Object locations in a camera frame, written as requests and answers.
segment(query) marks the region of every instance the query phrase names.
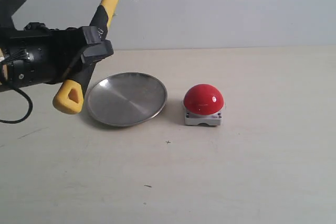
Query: red dome button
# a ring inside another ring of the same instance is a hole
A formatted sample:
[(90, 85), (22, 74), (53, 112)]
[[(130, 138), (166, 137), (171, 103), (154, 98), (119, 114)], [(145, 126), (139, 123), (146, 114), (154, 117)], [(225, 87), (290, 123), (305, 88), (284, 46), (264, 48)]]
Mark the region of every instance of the red dome button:
[(184, 97), (184, 106), (198, 115), (215, 114), (224, 106), (222, 94), (214, 86), (199, 84), (193, 86)]

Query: white table surface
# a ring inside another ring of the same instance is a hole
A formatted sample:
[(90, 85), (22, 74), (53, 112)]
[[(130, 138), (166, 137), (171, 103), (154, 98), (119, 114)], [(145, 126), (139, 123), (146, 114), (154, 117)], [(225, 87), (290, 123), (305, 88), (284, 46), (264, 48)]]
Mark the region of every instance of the white table surface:
[[(336, 46), (117, 51), (91, 84), (127, 71), (168, 90), (127, 129), (59, 113), (59, 85), (25, 89), (32, 116), (0, 125), (0, 223), (336, 223)], [(222, 126), (183, 125), (198, 83), (225, 96)], [(0, 98), (0, 118), (25, 112)]]

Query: black cable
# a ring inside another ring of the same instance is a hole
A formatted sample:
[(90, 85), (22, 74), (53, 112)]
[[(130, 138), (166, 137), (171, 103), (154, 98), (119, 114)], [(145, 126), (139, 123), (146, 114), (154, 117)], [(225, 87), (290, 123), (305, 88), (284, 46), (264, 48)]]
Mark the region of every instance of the black cable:
[(33, 111), (33, 101), (31, 100), (31, 98), (24, 92), (22, 91), (21, 89), (15, 87), (13, 84), (11, 84), (10, 82), (8, 82), (4, 76), (4, 73), (3, 73), (3, 61), (0, 62), (0, 82), (2, 85), (6, 85), (7, 87), (9, 87), (10, 89), (14, 90), (15, 92), (19, 93), (20, 95), (22, 95), (28, 102), (28, 111), (26, 113), (26, 115), (19, 119), (19, 120), (14, 120), (14, 121), (8, 121), (8, 120), (1, 120), (0, 119), (0, 123), (8, 123), (8, 124), (16, 124), (16, 123), (21, 123), (23, 122), (24, 120), (26, 120), (31, 112)]

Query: white wall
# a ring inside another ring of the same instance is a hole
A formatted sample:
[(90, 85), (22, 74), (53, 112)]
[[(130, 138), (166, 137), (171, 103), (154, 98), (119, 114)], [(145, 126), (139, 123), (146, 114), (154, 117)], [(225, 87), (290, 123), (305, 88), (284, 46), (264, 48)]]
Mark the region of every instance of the white wall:
[[(14, 21), (87, 25), (99, 2), (28, 0)], [(117, 49), (335, 44), (335, 19), (336, 0), (121, 0), (109, 38)]]

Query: hammer handle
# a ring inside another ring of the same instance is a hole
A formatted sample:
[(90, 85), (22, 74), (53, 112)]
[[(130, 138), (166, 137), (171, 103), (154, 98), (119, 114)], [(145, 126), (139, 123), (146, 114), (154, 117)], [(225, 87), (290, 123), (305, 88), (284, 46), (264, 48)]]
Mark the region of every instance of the hammer handle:
[[(97, 26), (101, 39), (106, 39), (114, 11), (119, 0), (101, 0), (90, 26)], [(96, 64), (73, 74), (65, 80), (55, 95), (54, 107), (66, 114), (77, 114), (82, 110), (84, 97)]]

